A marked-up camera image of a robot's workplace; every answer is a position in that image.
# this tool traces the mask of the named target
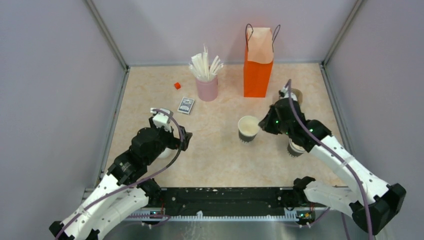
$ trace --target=deck of cards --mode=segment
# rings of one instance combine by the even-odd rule
[[[195,100],[193,98],[183,97],[179,103],[177,112],[190,115],[194,104]]]

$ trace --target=orange bag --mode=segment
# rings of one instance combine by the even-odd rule
[[[243,68],[245,98],[264,98],[267,94],[274,64],[274,41],[280,27],[278,25],[272,34],[269,27],[246,25]]]

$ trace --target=cup rim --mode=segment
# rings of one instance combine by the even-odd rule
[[[259,119],[258,119],[257,117],[252,116],[252,115],[246,115],[246,116],[243,116],[242,118],[240,118],[240,120],[238,120],[237,128],[238,128],[238,131],[239,131],[241,134],[243,134],[244,136],[246,136],[246,137],[253,137],[253,136],[255,136],[255,135],[257,135],[257,134],[259,133],[259,131],[261,130],[261,128],[260,128],[258,125],[256,125],[256,127],[257,127],[257,131],[256,131],[256,133],[255,133],[255,134],[244,134],[244,133],[240,130],[240,122],[241,122],[243,119],[247,119],[247,118],[253,118],[253,119],[255,119],[255,120],[257,121],[257,123],[259,124]]]

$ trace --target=tabletop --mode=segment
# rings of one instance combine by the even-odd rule
[[[210,102],[198,98],[186,65],[131,67],[106,168],[129,148],[138,130],[149,126],[150,108],[165,108],[193,137],[176,162],[155,177],[161,187],[291,187],[293,180],[305,176],[344,186],[311,154],[291,157],[286,135],[260,131],[253,142],[240,142],[239,119],[251,115],[262,120],[288,79],[303,93],[306,119],[321,121],[342,142],[318,63],[274,64],[264,98],[243,97],[243,65],[225,65],[218,74],[218,97]],[[181,84],[178,90],[176,82]],[[195,99],[190,115],[177,112],[183,97]],[[174,154],[156,159],[144,176],[163,168]]]

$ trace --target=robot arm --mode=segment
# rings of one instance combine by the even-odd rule
[[[356,160],[332,136],[331,131],[318,120],[306,120],[301,112],[296,95],[289,93],[288,84],[279,91],[280,99],[270,106],[265,118],[259,126],[271,134],[286,134],[298,146],[323,161],[348,186],[349,190],[329,186],[312,177],[304,177],[294,181],[293,189],[304,201],[320,203],[351,216],[355,223],[364,231],[367,230],[364,201],[359,185],[349,166],[358,176],[363,186],[370,211],[372,234],[376,235],[400,211],[406,190],[400,184],[389,185],[375,176]],[[296,115],[309,130],[306,132],[296,120],[289,103],[292,98]],[[311,135],[323,145],[328,146],[344,162],[341,163],[332,153],[319,145]]]
[[[183,139],[175,138],[169,118],[173,113],[163,108],[160,111],[167,114],[157,112],[154,108],[150,110],[154,114],[149,118],[150,127],[138,131],[129,149],[114,160],[101,182],[79,208],[63,221],[55,221],[50,226],[54,236],[62,231],[57,239],[101,240],[128,215],[149,203],[151,193],[145,192],[148,188],[140,184],[130,195],[127,194],[119,202],[114,201],[119,196],[117,193],[126,186],[136,184],[147,172],[147,166],[166,149],[185,151],[193,135],[180,126]]]

